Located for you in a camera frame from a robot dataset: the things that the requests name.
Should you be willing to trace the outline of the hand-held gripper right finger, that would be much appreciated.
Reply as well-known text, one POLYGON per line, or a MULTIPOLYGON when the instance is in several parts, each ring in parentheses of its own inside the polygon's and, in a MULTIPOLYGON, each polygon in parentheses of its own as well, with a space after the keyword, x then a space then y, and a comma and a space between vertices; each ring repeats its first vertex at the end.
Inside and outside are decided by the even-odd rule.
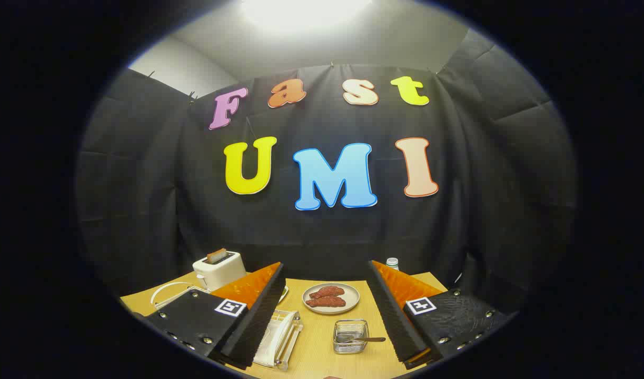
POLYGON ((376 261, 367 283, 397 360, 406 369, 449 360, 513 319, 468 291, 442 291, 376 261))

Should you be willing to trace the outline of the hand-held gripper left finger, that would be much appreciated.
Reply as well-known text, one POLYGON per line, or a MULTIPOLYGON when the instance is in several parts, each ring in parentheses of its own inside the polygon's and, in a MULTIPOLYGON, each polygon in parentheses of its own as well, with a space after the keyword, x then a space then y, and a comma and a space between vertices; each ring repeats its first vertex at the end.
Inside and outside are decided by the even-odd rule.
POLYGON ((244 370, 285 288, 283 268, 275 262, 210 293, 188 290, 142 321, 194 355, 244 370))

